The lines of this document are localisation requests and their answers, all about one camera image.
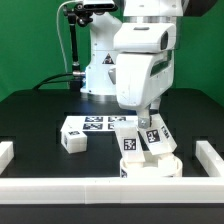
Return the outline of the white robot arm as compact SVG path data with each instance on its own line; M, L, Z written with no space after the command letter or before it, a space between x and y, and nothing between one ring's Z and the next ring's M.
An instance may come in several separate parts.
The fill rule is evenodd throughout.
M137 113L139 127L149 128L149 106L173 83L178 20L201 17L217 1L123 0L119 21L110 15L115 0L84 0L93 20L84 91L116 97L121 108Z

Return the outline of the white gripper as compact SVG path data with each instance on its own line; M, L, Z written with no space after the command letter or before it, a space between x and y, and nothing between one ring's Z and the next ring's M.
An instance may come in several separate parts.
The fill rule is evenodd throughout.
M138 111L139 128L150 127L150 113L159 112L159 96L172 85L175 44L173 23L123 23L114 36L118 55L108 74L119 106Z

